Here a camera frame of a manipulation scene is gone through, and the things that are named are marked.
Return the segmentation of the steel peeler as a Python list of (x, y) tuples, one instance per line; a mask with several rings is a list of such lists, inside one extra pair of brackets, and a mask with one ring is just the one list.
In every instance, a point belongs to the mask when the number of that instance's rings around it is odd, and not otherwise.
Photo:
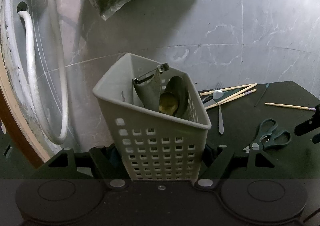
[(159, 111), (161, 94), (161, 74), (169, 70), (169, 64), (163, 63), (138, 78), (132, 80), (133, 87), (144, 107), (155, 112)]

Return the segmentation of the wooden chopstick with band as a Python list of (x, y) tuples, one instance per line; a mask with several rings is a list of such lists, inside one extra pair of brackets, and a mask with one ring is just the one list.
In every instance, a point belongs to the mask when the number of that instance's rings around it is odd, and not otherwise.
[(222, 102), (222, 103), (215, 103), (215, 104), (213, 104), (213, 105), (210, 105), (210, 106), (205, 107), (205, 110), (208, 110), (208, 109), (214, 108), (214, 107), (216, 107), (216, 106), (220, 106), (220, 105), (222, 105), (222, 104), (228, 103), (228, 102), (230, 102), (230, 101), (239, 99), (239, 98), (241, 98), (241, 97), (244, 97), (244, 96), (247, 96), (247, 95), (249, 95), (249, 94), (252, 94), (252, 93), (254, 93), (254, 92), (256, 92), (256, 91), (257, 91), (257, 89), (253, 89), (253, 90), (250, 90), (250, 91), (248, 91), (248, 92), (242, 93), (242, 94), (240, 94), (240, 95), (234, 96), (234, 97), (232, 97), (231, 99), (228, 99), (228, 100), (226, 100), (226, 101), (224, 101), (224, 102)]

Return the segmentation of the steel fork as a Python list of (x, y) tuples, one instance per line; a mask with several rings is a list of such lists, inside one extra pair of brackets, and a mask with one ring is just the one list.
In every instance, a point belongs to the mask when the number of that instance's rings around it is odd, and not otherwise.
[[(216, 85), (216, 89), (221, 89), (222, 86), (223, 86), (223, 83), (222, 82), (218, 82), (217, 85)], [(224, 124), (223, 124), (223, 116), (222, 116), (221, 106), (219, 106), (218, 129), (219, 129), (219, 134), (223, 135), (223, 133), (224, 133)]]

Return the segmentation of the small gold spoon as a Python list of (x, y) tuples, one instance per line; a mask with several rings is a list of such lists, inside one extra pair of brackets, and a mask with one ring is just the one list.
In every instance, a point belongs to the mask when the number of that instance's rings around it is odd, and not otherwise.
[(174, 116), (179, 107), (178, 97), (171, 92), (164, 92), (159, 98), (159, 111)]

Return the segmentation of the large steel spoon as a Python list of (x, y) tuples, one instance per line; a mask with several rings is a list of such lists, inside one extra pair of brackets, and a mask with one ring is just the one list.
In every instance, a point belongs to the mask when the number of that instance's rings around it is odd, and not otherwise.
[(169, 80), (165, 88), (165, 92), (174, 93), (174, 95), (176, 95), (176, 97), (178, 98), (178, 108), (174, 112), (174, 116), (182, 118), (188, 107), (189, 94), (187, 83), (182, 77), (177, 75), (173, 76)]

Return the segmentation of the green handled scissors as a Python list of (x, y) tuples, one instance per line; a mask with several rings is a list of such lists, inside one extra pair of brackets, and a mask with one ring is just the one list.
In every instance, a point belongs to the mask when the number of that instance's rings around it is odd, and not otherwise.
[(259, 124), (257, 135), (243, 151), (249, 153), (251, 150), (281, 149), (289, 145), (291, 140), (288, 130), (279, 128), (276, 120), (268, 118)]

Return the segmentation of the wooden door frame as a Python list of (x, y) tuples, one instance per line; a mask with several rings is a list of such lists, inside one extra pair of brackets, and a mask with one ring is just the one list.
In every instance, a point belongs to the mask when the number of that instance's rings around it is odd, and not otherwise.
[(50, 159), (27, 124), (13, 94), (4, 63), (1, 62), (1, 120), (14, 145), (36, 169)]

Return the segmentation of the white perforated utensil caddy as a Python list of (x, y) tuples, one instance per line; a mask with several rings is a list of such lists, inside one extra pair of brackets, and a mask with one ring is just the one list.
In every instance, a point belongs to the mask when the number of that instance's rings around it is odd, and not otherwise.
[(180, 118), (148, 110), (132, 80), (159, 62), (127, 53), (93, 88), (108, 130), (132, 180), (191, 180), (200, 171), (211, 122), (190, 76), (170, 68), (160, 76), (163, 92), (173, 76), (186, 83), (188, 106)]

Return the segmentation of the thin green stick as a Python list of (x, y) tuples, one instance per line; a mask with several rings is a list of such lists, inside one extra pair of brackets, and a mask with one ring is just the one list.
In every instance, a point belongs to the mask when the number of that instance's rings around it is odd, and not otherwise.
[(269, 85), (270, 85), (270, 83), (267, 83), (267, 84), (265, 85), (265, 88), (264, 88), (263, 92), (261, 93), (260, 97), (258, 98), (257, 102), (255, 103), (254, 107), (257, 107), (257, 106), (258, 106), (259, 102), (261, 101), (261, 99), (263, 98), (264, 94), (266, 93)]

